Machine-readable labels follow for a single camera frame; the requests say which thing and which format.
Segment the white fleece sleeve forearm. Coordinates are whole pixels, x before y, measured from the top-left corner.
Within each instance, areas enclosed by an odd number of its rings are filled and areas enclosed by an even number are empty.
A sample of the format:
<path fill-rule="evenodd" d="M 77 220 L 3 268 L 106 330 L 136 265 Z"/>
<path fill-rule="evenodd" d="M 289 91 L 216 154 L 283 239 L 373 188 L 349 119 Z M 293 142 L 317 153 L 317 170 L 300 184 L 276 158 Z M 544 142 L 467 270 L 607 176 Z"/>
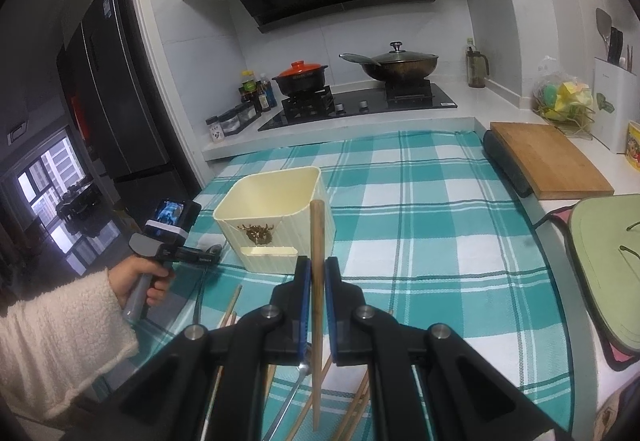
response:
<path fill-rule="evenodd" d="M 138 349 L 107 272 L 92 273 L 6 311 L 1 318 L 2 397 L 37 419 L 57 417 Z"/>

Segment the person's left hand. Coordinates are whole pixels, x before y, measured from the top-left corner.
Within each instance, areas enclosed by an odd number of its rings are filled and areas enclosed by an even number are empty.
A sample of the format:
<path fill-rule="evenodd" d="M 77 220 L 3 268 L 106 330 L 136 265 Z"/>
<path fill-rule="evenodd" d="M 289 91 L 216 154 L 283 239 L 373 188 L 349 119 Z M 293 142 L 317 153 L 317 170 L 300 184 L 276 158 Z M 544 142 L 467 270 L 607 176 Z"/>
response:
<path fill-rule="evenodd" d="M 151 259 L 131 255 L 120 261 L 114 268 L 108 270 L 107 279 L 119 305 L 124 308 L 134 290 L 134 285 L 145 274 L 154 279 L 153 284 L 146 290 L 146 303 L 151 307 L 159 305 L 166 297 L 168 289 L 175 279 L 175 272 L 171 268 L 163 267 L 159 262 Z"/>

